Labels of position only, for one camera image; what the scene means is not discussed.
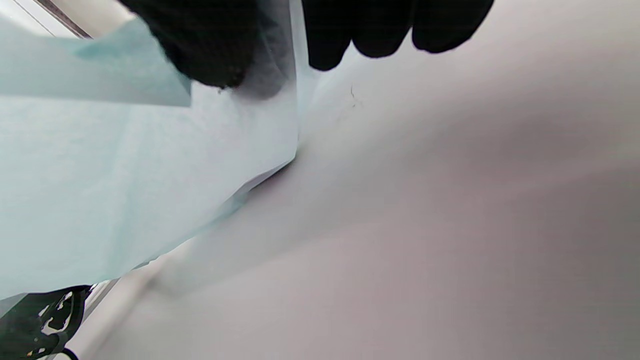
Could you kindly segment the person's right hand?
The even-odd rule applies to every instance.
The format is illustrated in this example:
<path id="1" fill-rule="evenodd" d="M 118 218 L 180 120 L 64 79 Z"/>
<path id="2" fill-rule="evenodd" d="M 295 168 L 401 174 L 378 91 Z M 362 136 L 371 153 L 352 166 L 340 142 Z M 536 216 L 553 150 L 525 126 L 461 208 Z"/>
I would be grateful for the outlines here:
<path id="1" fill-rule="evenodd" d="M 220 89 L 242 84 L 259 38 L 256 0 L 123 0 L 178 71 Z M 348 46 L 370 59 L 393 55 L 408 33 L 430 54 L 466 43 L 491 0 L 304 0 L 308 63 L 336 68 Z"/>

